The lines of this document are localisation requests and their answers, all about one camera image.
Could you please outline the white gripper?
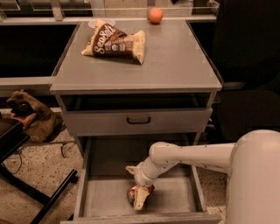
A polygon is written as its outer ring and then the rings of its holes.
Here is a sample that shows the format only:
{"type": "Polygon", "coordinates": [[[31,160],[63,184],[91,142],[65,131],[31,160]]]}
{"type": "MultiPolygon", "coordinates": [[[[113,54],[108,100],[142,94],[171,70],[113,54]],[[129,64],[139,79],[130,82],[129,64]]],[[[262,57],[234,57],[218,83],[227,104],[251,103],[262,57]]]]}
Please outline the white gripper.
{"type": "Polygon", "coordinates": [[[150,195],[147,187],[152,186],[157,178],[166,172],[167,164],[157,164],[150,157],[135,166],[126,166],[125,170],[134,175],[134,180],[139,186],[134,192],[134,209],[141,210],[144,202],[150,195]]]}

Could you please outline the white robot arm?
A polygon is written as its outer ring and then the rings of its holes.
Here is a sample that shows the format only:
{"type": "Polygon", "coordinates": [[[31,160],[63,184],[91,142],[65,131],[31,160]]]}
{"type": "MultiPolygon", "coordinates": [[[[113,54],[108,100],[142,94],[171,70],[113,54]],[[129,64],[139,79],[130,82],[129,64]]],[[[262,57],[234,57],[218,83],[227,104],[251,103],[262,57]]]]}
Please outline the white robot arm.
{"type": "Polygon", "coordinates": [[[140,210],[157,178],[178,164],[227,174],[225,224],[280,224],[280,133],[251,131],[235,143],[177,146],[157,142],[149,156],[126,168],[136,189],[129,195],[140,210]]]}

